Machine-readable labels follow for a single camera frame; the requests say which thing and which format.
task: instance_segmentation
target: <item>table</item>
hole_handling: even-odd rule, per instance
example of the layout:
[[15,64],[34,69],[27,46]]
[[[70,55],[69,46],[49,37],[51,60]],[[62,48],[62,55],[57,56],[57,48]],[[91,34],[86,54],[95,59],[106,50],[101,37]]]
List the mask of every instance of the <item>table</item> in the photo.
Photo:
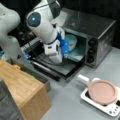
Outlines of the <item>table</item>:
[[[120,50],[112,48],[98,68],[84,66],[78,74],[91,79],[106,79],[120,87]],[[118,120],[119,116],[112,118],[80,99],[85,86],[77,81],[77,75],[69,83],[51,80],[49,96],[52,105],[42,120]]]

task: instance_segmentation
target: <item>wooden box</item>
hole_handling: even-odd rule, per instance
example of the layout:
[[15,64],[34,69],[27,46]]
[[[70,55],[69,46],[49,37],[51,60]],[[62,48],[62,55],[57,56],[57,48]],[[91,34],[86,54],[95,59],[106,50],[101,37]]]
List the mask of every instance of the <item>wooden box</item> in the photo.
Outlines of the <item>wooden box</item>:
[[50,108],[45,85],[0,59],[2,78],[25,120],[40,120]]

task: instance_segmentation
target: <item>oven knob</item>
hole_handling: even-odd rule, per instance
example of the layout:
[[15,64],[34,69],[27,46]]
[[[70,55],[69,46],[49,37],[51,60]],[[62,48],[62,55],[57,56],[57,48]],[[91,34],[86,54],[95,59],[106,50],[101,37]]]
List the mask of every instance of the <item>oven knob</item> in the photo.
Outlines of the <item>oven knob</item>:
[[87,62],[88,63],[93,63],[94,62],[94,56],[88,56]]
[[109,111],[110,114],[112,114],[112,111]]
[[95,53],[96,53],[96,51],[95,51],[95,49],[93,49],[93,48],[90,48],[90,49],[88,50],[88,55],[95,55]]
[[91,39],[89,42],[88,42],[88,45],[90,47],[95,47],[97,46],[97,40],[96,39]]

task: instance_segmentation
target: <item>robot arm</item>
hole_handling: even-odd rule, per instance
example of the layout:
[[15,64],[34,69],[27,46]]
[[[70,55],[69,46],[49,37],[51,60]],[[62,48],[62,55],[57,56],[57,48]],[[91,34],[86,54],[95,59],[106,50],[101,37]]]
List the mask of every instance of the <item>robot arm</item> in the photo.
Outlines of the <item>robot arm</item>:
[[[27,26],[39,37],[44,44],[44,51],[54,63],[61,63],[63,56],[68,54],[68,42],[64,40],[65,32],[58,25],[52,25],[53,12],[47,0],[42,0],[27,16]],[[53,7],[60,9],[59,3],[54,2]]]
[[15,29],[20,23],[20,17],[17,12],[10,10],[0,3],[0,47],[5,56],[25,63],[26,59],[21,51],[17,39],[9,36],[8,33]]

